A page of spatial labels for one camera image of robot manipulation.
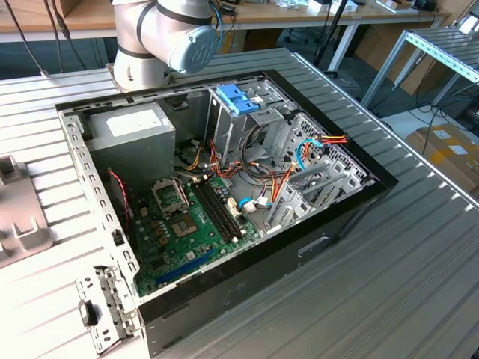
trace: blue cable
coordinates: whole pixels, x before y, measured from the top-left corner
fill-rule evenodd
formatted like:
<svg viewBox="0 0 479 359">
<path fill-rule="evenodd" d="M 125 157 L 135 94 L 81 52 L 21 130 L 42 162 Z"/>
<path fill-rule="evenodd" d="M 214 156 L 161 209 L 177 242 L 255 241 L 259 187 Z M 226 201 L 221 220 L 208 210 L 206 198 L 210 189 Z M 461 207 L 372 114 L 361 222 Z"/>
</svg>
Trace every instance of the blue cable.
<svg viewBox="0 0 479 359">
<path fill-rule="evenodd" d="M 211 6 L 211 7 L 213 8 L 213 10 L 215 11 L 215 13 L 216 13 L 216 18 L 217 18 L 218 23 L 219 23 L 219 43 L 218 43 L 218 47 L 216 47 L 216 49 L 219 49 L 219 47 L 221 46 L 222 41 L 223 41 L 223 22 L 222 22 L 222 17 L 221 17 L 221 15 L 219 14 L 219 12 L 216 10 L 215 5 L 213 5 L 212 3 L 210 3 L 210 6 Z"/>
<path fill-rule="evenodd" d="M 299 144 L 298 148 L 296 149 L 296 160 L 298 161 L 298 164 L 299 164 L 299 166 L 301 167 L 302 170 L 305 170 L 306 167 L 305 167 L 305 164 L 303 163 L 303 161 L 301 159 L 301 147 L 302 147 L 303 144 L 307 144 L 308 142 L 312 143 L 312 144 L 315 144 L 319 148 L 321 148 L 323 146 L 323 144 L 321 142 L 319 142 L 317 140 L 313 140 L 312 138 L 304 140 L 301 144 Z"/>
<path fill-rule="evenodd" d="M 252 198 L 243 198 L 239 203 L 238 203 L 238 207 L 239 208 L 242 208 L 245 204 L 247 204 L 248 202 L 251 202 L 253 199 Z"/>
</svg>

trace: blue pcie slot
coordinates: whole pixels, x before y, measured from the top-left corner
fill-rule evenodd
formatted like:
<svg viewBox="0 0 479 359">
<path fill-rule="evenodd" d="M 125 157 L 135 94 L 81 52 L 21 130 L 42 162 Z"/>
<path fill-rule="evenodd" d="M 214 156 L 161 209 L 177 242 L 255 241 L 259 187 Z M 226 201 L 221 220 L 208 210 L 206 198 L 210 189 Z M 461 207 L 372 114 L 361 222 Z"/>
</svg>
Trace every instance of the blue pcie slot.
<svg viewBox="0 0 479 359">
<path fill-rule="evenodd" d="M 173 278 L 179 277 L 182 274 L 187 273 L 191 269 L 198 267 L 202 264 L 205 264 L 208 261 L 208 258 L 216 251 L 216 249 L 210 249 L 208 252 L 206 252 L 204 255 L 201 257 L 198 257 L 190 262 L 187 262 L 187 264 L 183 264 L 181 267 L 174 269 L 173 271 L 170 271 L 169 273 L 166 273 L 162 275 L 161 277 L 155 279 L 155 283 L 158 286 L 159 284 L 162 284 L 164 282 L 168 282 L 169 280 L 172 280 Z"/>
</svg>

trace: sticker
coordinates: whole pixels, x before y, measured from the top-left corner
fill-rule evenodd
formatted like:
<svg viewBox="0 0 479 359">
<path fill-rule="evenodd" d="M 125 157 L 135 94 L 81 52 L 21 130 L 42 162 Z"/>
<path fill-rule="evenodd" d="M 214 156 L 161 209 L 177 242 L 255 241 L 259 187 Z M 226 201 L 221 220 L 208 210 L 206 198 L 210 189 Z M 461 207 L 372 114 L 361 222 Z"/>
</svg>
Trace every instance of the sticker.
<svg viewBox="0 0 479 359">
<path fill-rule="evenodd" d="M 106 121 L 106 124 L 115 137 L 164 125 L 151 109 L 134 114 L 111 117 Z"/>
<path fill-rule="evenodd" d="M 252 97 L 251 99 L 249 99 L 251 102 L 253 103 L 259 103 L 259 102 L 263 102 L 263 99 L 259 96 L 257 97 Z"/>
<path fill-rule="evenodd" d="M 436 131 L 433 131 L 437 137 L 441 138 L 442 140 L 447 140 L 448 138 L 451 138 L 450 135 L 443 129 L 438 129 Z"/>
<path fill-rule="evenodd" d="M 456 146 L 449 146 L 450 149 L 452 149 L 454 151 L 454 153 L 456 153 L 457 155 L 467 155 L 469 154 L 466 149 L 460 145 L 456 145 Z"/>
</svg>

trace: ram slot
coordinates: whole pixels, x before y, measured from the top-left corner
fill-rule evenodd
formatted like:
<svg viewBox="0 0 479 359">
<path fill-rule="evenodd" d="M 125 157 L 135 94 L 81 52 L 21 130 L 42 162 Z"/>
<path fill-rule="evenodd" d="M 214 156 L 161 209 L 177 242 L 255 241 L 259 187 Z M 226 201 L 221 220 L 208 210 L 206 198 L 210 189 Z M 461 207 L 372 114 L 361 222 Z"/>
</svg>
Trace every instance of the ram slot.
<svg viewBox="0 0 479 359">
<path fill-rule="evenodd" d="M 237 224 L 234 223 L 209 184 L 202 183 L 200 185 L 194 185 L 192 186 L 192 190 L 203 206 L 204 211 L 227 243 L 232 242 L 234 237 L 241 237 L 241 230 Z"/>
</svg>

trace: side panel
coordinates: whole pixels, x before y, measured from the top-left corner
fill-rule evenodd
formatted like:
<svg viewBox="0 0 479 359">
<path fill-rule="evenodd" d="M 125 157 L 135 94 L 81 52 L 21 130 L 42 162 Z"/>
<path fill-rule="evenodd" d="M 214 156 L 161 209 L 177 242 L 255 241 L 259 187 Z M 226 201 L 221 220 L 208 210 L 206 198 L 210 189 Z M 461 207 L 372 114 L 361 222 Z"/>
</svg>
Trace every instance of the side panel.
<svg viewBox="0 0 479 359">
<path fill-rule="evenodd" d="M 163 296 L 151 301 L 149 305 L 141 306 L 141 315 L 144 319 L 150 320 L 148 322 L 145 320 L 150 356 L 153 357 L 174 345 L 201 326 L 231 310 L 234 306 L 324 252 L 328 246 L 348 234 L 357 221 L 378 202 L 376 199 L 370 200 L 363 206 L 356 207 L 328 224 L 313 230 L 307 236 L 292 239 L 294 242 L 287 247 L 229 277 L 191 300 L 178 302 L 174 309 L 161 316 L 155 318 L 155 313 L 151 313 L 151 310 L 154 306 L 161 307 L 164 304 Z"/>
</svg>

